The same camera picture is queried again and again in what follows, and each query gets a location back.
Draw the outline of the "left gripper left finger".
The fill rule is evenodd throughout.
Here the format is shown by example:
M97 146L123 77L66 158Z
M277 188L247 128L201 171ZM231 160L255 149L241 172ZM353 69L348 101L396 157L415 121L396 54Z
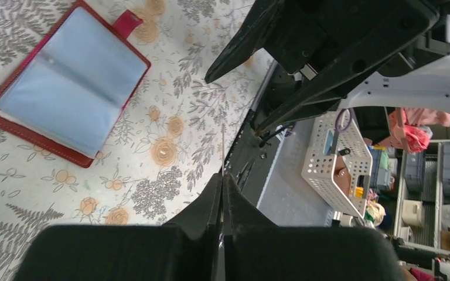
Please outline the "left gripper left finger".
M31 243L15 280L182 280L209 275L223 176L155 225L53 225Z

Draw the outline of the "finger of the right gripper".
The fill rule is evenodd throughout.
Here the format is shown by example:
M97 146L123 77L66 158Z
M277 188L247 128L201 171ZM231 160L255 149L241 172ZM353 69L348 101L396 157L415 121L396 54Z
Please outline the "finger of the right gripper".
M284 8L285 1L255 1L239 30L207 70L205 82L216 81L264 48Z
M317 117L334 109L343 96L334 89L343 83L334 77L316 76L255 126L255 135L263 136L278 125Z

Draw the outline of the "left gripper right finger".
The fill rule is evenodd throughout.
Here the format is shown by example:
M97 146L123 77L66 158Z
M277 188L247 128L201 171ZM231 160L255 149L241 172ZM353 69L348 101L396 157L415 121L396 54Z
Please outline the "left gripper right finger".
M222 183L226 280L405 280L381 233L355 227L281 227Z

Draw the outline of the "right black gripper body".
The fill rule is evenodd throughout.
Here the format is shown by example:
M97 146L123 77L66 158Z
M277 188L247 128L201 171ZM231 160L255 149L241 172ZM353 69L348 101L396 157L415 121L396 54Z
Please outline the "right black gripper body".
M343 80L334 89L343 99L438 19L428 1L325 1L302 19L296 36L308 50L293 70L308 64L315 77Z

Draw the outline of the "red leather card holder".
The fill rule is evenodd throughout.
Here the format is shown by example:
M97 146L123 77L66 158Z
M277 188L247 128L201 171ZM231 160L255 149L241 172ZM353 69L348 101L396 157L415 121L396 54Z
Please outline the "red leather card holder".
M128 41L142 25L76 1L0 86L0 129L90 167L151 66Z

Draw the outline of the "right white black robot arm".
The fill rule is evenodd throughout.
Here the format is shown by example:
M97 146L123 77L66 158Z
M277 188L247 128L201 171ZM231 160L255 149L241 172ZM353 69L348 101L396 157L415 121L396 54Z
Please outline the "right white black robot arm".
M205 81L260 49L306 81L254 125L257 136L336 109L450 113L450 1L255 1Z

